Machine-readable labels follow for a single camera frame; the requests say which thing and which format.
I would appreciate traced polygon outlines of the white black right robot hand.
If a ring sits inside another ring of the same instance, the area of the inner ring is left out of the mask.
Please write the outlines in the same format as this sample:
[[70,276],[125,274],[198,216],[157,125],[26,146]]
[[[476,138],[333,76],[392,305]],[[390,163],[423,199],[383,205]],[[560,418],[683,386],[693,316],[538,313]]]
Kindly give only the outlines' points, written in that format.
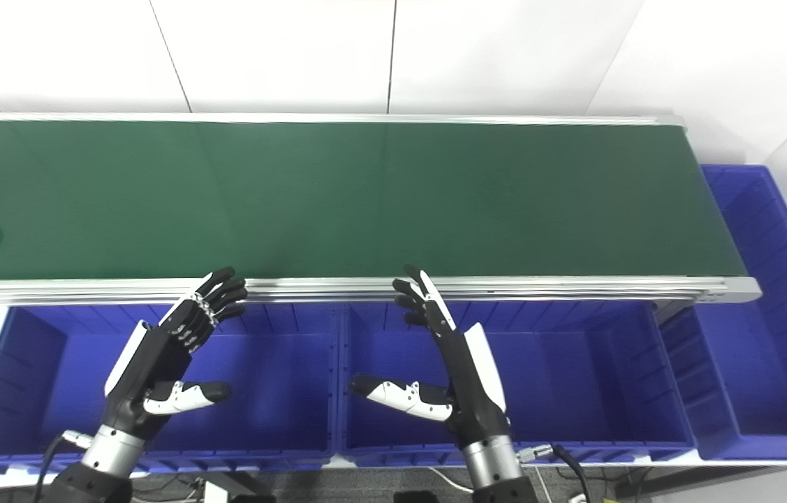
[[395,302],[403,319],[428,331],[448,375],[446,386],[355,374],[349,382],[358,397],[446,426],[459,449],[511,439],[501,375],[485,328],[461,329],[428,274],[411,264],[406,278],[394,278]]

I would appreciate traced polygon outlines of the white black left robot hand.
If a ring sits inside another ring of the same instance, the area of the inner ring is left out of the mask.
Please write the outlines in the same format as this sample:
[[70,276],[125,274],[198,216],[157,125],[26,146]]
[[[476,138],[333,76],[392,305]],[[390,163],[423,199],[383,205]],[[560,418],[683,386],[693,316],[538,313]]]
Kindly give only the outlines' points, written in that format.
[[231,395],[221,380],[183,380],[195,351],[225,319],[245,312],[246,280],[232,267],[215,270],[179,297],[156,324],[139,321],[106,383],[101,424],[150,442],[170,419],[221,403]]

